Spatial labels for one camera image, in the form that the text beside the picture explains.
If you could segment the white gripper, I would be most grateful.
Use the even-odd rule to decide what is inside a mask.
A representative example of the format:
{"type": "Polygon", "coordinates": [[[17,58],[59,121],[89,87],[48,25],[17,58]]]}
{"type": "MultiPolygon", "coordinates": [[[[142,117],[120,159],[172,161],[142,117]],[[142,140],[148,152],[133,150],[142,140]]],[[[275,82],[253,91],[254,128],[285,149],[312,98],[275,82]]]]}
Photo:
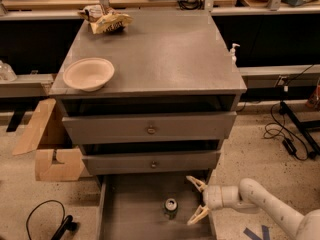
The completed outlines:
{"type": "Polygon", "coordinates": [[[202,193],[206,206],[199,205],[195,213],[190,217],[187,225],[194,225],[205,218],[210,210],[221,210],[223,208],[235,208],[240,200],[237,186],[209,185],[191,175],[186,179],[202,193]]]}

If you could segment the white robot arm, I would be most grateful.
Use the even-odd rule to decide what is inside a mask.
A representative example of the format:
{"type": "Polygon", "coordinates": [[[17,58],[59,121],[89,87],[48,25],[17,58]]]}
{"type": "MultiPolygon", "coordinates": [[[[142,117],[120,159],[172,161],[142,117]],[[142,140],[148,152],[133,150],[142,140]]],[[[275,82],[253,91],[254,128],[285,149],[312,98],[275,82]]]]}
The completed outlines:
{"type": "Polygon", "coordinates": [[[188,225],[223,208],[240,213],[257,213],[262,209],[292,240],[320,240],[319,209],[302,215],[250,178],[242,179],[237,186],[207,185],[190,175],[186,179],[202,194],[204,203],[198,206],[188,225]]]}

